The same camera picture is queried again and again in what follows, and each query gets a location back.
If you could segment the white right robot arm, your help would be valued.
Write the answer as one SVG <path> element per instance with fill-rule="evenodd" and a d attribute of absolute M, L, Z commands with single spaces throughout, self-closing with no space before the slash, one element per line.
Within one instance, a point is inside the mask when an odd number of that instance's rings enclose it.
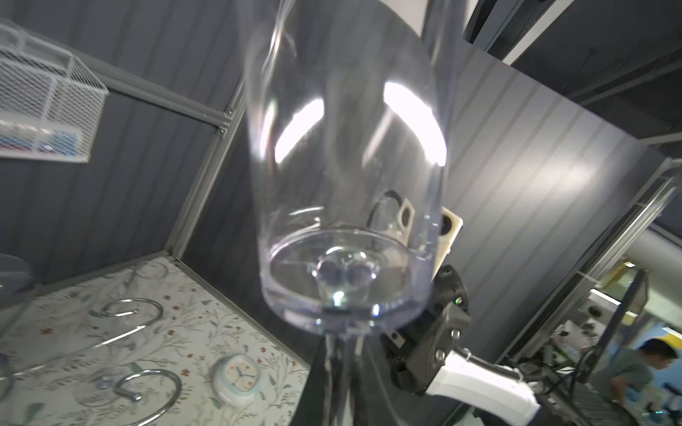
<path fill-rule="evenodd" d="M 546 397 L 533 389 L 541 371 L 492 364 L 460 345 L 470 327 L 465 284 L 452 266 L 433 278 L 433 293 L 412 323 L 382 337 L 397 388 L 457 400 L 485 425 L 561 425 Z"/>

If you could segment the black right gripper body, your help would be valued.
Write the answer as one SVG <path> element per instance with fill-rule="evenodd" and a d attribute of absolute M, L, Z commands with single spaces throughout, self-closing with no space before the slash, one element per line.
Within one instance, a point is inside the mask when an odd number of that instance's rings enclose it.
<path fill-rule="evenodd" d="M 383 335 L 390 378 L 397 388 L 423 394 L 471 325 L 465 284 L 453 266 L 442 266 L 424 312 Z"/>

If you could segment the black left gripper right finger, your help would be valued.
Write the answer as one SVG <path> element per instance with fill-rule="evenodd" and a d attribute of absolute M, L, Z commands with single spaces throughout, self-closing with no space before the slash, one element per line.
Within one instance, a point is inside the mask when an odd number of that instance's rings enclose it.
<path fill-rule="evenodd" d="M 399 410 L 407 392 L 392 378 L 394 358 L 379 337 L 368 337 L 362 347 L 362 425 L 413 425 Z"/>

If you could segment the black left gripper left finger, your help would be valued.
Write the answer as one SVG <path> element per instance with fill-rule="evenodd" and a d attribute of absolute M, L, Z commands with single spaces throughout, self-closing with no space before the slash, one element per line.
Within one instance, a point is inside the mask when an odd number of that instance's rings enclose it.
<path fill-rule="evenodd" d="M 321 339 L 310 367 L 305 387 L 289 426 L 322 426 L 325 420 L 325 391 L 327 385 L 326 339 Z"/>

